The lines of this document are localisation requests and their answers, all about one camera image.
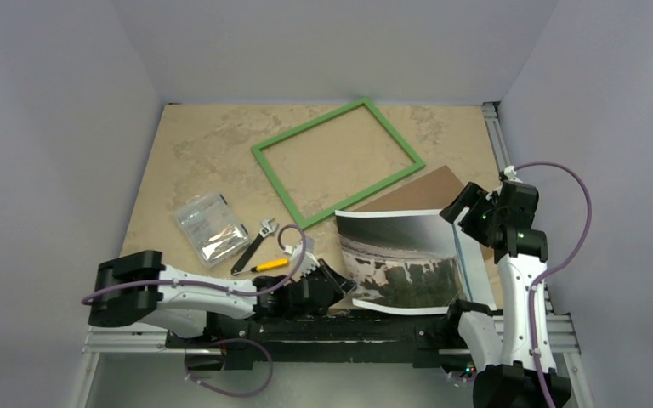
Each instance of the table surface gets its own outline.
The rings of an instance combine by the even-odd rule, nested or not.
[[[155,249],[163,262],[183,271],[230,278],[236,257],[207,269],[173,219],[189,199],[219,191],[253,238],[262,219],[281,225],[292,218],[276,194],[251,146],[321,116],[336,105],[166,105],[122,246],[122,255]],[[447,165],[463,182],[485,189],[497,186],[497,165],[481,108],[476,106],[379,106],[402,137],[424,159],[426,168],[367,198],[374,200]],[[265,151],[300,211],[309,216],[341,201],[409,164],[406,155],[368,115],[356,110]],[[336,271],[344,261],[336,225],[330,218],[307,229],[315,254]],[[298,234],[285,232],[285,242]],[[249,266],[284,255],[270,237]],[[502,289],[493,261],[487,273],[497,307]],[[279,269],[270,275],[283,275]],[[342,302],[337,307],[349,307]]]

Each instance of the cable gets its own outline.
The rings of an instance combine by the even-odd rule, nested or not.
[[[572,249],[570,255],[562,263],[560,263],[559,265],[553,268],[549,268],[545,270],[537,278],[535,278],[534,283],[532,284],[532,287],[530,289],[528,308],[529,308],[529,320],[530,320],[531,349],[538,350],[539,344],[537,344],[537,312],[535,310],[535,304],[534,304],[535,296],[537,294],[537,285],[542,283],[542,281],[544,281],[544,279],[547,278],[548,276],[554,275],[555,273],[564,269],[572,261],[572,259],[574,259],[576,253],[579,252],[579,250],[582,248],[582,244],[584,244],[584,240],[585,238],[587,238],[589,227],[592,225],[592,197],[589,195],[589,190],[587,189],[587,186],[584,184],[582,179],[579,178],[579,176],[576,175],[576,173],[573,172],[571,169],[569,169],[567,166],[563,166],[559,163],[555,163],[552,161],[534,161],[532,163],[526,163],[520,166],[515,166],[514,170],[521,170],[523,168],[534,167],[534,166],[557,167],[568,172],[568,174],[570,174],[570,176],[572,176],[572,178],[574,178],[577,181],[580,188],[582,188],[582,193],[584,193],[584,199],[587,202],[587,219],[584,222],[584,229],[582,230],[582,235],[579,237],[579,241],[576,243],[574,249]],[[533,352],[533,355],[534,355],[534,366],[537,369],[537,379],[539,380],[539,386],[542,389],[542,394],[544,395],[544,399],[547,401],[547,406],[549,408],[556,408],[554,401],[552,401],[552,395],[550,395],[549,388],[547,387],[547,379],[544,377],[544,373],[542,372],[541,355],[538,352]]]
[[[279,231],[279,236],[277,237],[279,247],[281,247],[281,248],[284,247],[284,245],[281,243],[281,234],[284,232],[284,230],[288,230],[290,228],[295,229],[301,235],[302,242],[306,242],[306,235],[304,234],[302,229],[300,229],[295,224],[289,224],[289,225],[285,225],[284,228],[282,228],[281,231]],[[208,287],[209,289],[214,289],[214,290],[221,291],[221,292],[227,292],[227,293],[231,292],[232,294],[234,294],[236,296],[252,296],[252,297],[253,296],[262,296],[262,295],[265,295],[267,293],[271,293],[271,292],[281,288],[282,286],[286,285],[286,283],[289,282],[289,280],[292,279],[292,277],[294,277],[294,275],[297,273],[299,268],[302,266],[302,262],[304,261],[305,252],[306,252],[306,245],[303,245],[302,246],[302,251],[299,253],[299,257],[297,258],[297,262],[294,264],[294,267],[292,268],[292,270],[286,276],[284,276],[284,279],[280,280],[279,283],[277,283],[276,285],[274,285],[272,287],[269,287],[269,288],[266,288],[266,289],[262,289],[261,291],[257,291],[257,292],[236,291],[236,290],[231,290],[226,286],[217,285],[217,284],[211,283],[211,282],[202,282],[202,281],[199,281],[199,280],[180,280],[179,284],[181,286]],[[96,291],[94,293],[91,293],[90,295],[86,296],[85,298],[83,298],[81,300],[81,304],[83,304],[85,306],[89,306],[89,305],[91,305],[91,303],[93,302],[93,300],[95,298],[99,298],[101,296],[104,296],[107,293],[121,291],[123,289],[130,289],[130,288],[133,288],[133,287],[142,287],[142,286],[158,286],[158,285],[173,285],[173,281],[172,280],[166,280],[166,279],[152,279],[152,280],[137,280],[135,282],[119,283],[117,285],[105,287],[104,289],[99,289],[98,291]]]
[[[255,348],[259,349],[259,351],[261,351],[264,354],[264,357],[266,357],[266,359],[269,361],[269,374],[267,374],[266,379],[264,380],[264,382],[262,382],[260,386],[246,393],[235,393],[233,391],[227,391],[225,389],[214,387],[213,385],[203,382],[202,380],[192,376],[191,372],[189,371],[189,367],[186,365],[186,361],[184,362],[184,371],[186,371],[185,380],[188,379],[196,385],[201,385],[204,388],[211,389],[215,393],[219,393],[222,395],[226,395],[227,397],[234,397],[234,398],[253,397],[254,395],[264,391],[269,386],[269,383],[271,383],[271,378],[274,376],[274,361],[271,359],[271,354],[269,354],[269,352],[266,350],[266,348],[264,348],[264,346],[262,346],[257,342],[254,342],[253,340],[249,340],[248,338],[227,338],[225,340],[219,340],[217,342],[211,343],[207,347],[211,348],[211,347],[216,347],[228,343],[246,343],[249,344],[250,346],[254,346]]]
[[[284,276],[284,278],[282,280],[280,280],[279,283],[277,283],[276,285],[273,285],[272,287],[269,287],[267,289],[263,289],[263,290],[257,291],[257,292],[242,292],[242,291],[231,290],[226,286],[221,286],[221,285],[217,285],[215,283],[210,283],[210,282],[202,282],[202,281],[198,281],[198,280],[181,280],[179,282],[179,284],[181,286],[208,287],[210,289],[214,289],[214,290],[221,291],[221,292],[227,292],[227,293],[231,292],[232,294],[234,294],[236,296],[252,296],[252,297],[253,296],[265,295],[267,293],[271,293],[271,292],[281,288],[282,286],[286,285],[287,282],[292,280],[292,278],[297,273],[299,268],[301,268],[302,263],[304,262],[304,256],[306,255],[306,235],[304,234],[304,231],[301,228],[299,228],[296,224],[285,225],[279,231],[279,235],[276,237],[276,241],[279,244],[279,247],[281,249],[284,249],[284,244],[281,243],[281,235],[284,233],[284,230],[288,230],[288,229],[295,229],[299,233],[299,235],[301,236],[301,240],[303,242],[302,250],[299,252],[297,262],[294,264],[294,267],[292,268],[292,270],[286,276]],[[95,298],[99,298],[101,296],[104,296],[107,293],[121,291],[123,289],[130,289],[130,288],[142,287],[142,286],[158,286],[158,285],[173,285],[173,281],[165,280],[165,279],[152,279],[152,280],[137,280],[135,282],[120,283],[118,285],[109,286],[109,287],[106,287],[104,289],[100,289],[100,290],[98,290],[98,291],[96,291],[94,293],[91,293],[90,295],[86,296],[85,298],[83,298],[81,300],[81,304],[83,304],[85,306],[89,306],[89,305],[91,305],[91,303],[94,301]],[[271,359],[271,354],[269,354],[269,351],[267,351],[267,349],[264,348],[264,346],[262,346],[261,344],[259,344],[257,342],[254,342],[253,340],[249,340],[247,338],[228,338],[228,339],[225,339],[225,340],[219,340],[217,342],[210,343],[208,345],[208,347],[210,348],[210,347],[219,346],[221,344],[239,343],[239,342],[247,343],[249,345],[252,345],[252,346],[256,347],[257,349],[259,349],[259,351],[264,353],[264,356],[266,356],[266,359],[269,361],[269,375],[266,377],[266,380],[264,380],[264,383],[261,386],[254,389],[253,391],[249,391],[247,393],[234,393],[234,392],[231,392],[231,391],[226,391],[224,389],[217,388],[217,387],[214,387],[213,385],[207,384],[207,383],[203,382],[202,380],[196,379],[195,377],[193,377],[189,373],[189,369],[185,365],[186,378],[191,380],[192,382],[198,384],[198,385],[201,385],[204,388],[211,389],[212,391],[214,391],[216,393],[227,395],[227,396],[230,396],[230,397],[237,397],[237,398],[253,397],[254,395],[264,391],[264,389],[267,386],[269,386],[269,383],[271,382],[271,378],[273,377],[273,374],[274,374],[274,361]]]

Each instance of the adjustable wrench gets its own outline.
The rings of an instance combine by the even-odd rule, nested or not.
[[[266,238],[267,235],[273,235],[276,230],[279,229],[279,224],[272,224],[274,222],[273,218],[265,218],[261,222],[261,228],[259,229],[259,234],[254,241],[249,245],[247,250],[241,255],[238,261],[234,263],[234,267],[231,268],[231,274],[236,275],[237,272],[241,272],[246,266],[249,259],[252,258],[252,255],[257,251],[258,246],[261,244],[261,241]]]

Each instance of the white wall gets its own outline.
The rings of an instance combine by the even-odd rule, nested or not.
[[[569,310],[597,406],[653,406],[653,1],[561,0],[500,106],[513,162],[573,167],[586,246],[551,291]],[[569,176],[529,170],[559,262],[582,227]]]
[[[180,102],[481,104],[517,77],[556,0],[113,0]]]
[[[0,406],[65,406],[160,101],[106,0],[0,0]]]

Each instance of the photograph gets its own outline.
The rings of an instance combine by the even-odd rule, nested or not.
[[[355,306],[395,315],[445,313],[457,299],[474,299],[473,275],[491,295],[479,244],[463,239],[438,210],[336,215],[346,271],[357,284]]]

